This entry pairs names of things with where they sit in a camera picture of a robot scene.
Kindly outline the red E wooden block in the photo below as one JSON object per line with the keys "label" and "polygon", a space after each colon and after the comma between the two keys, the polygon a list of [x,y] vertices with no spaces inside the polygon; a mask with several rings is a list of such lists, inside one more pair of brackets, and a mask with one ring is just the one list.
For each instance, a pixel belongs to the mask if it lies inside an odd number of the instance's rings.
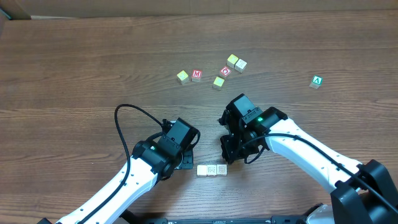
{"label": "red E wooden block", "polygon": [[216,176],[217,175],[217,165],[207,165],[206,166],[206,175],[207,176]]}

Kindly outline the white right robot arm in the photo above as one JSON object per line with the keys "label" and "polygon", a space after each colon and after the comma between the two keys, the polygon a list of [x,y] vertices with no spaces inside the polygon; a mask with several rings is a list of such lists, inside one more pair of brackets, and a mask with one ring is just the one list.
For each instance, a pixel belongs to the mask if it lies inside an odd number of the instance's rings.
{"label": "white right robot arm", "polygon": [[249,156],[258,159],[272,151],[293,162],[329,194],[331,205],[311,208],[298,223],[397,223],[397,187],[386,167],[376,160],[366,164],[346,157],[299,128],[275,107],[265,111],[240,94],[226,106],[220,125],[228,134],[220,138],[228,164]]}

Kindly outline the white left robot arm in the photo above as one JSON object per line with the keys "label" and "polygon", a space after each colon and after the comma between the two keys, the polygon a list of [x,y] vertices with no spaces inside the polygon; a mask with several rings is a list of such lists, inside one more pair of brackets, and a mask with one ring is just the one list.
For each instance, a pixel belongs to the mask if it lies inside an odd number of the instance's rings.
{"label": "white left robot arm", "polygon": [[114,223],[141,195],[175,170],[193,167],[192,141],[200,138],[197,128],[181,118],[166,122],[169,130],[157,142],[139,141],[123,168],[92,198],[62,217],[61,224]]}

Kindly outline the blue X B wooden block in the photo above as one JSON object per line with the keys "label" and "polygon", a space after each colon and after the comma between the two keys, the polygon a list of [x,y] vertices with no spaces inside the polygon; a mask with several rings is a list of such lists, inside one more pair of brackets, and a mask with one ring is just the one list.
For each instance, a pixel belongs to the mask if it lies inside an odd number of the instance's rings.
{"label": "blue X B wooden block", "polygon": [[228,174],[228,166],[226,164],[217,164],[216,174],[226,176]]}

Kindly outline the yellow S wooden block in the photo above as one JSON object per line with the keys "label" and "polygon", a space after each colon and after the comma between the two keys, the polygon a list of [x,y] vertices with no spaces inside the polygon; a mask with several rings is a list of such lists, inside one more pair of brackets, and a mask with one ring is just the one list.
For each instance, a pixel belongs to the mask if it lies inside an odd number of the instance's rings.
{"label": "yellow S wooden block", "polygon": [[197,165],[197,176],[199,177],[207,176],[207,165]]}

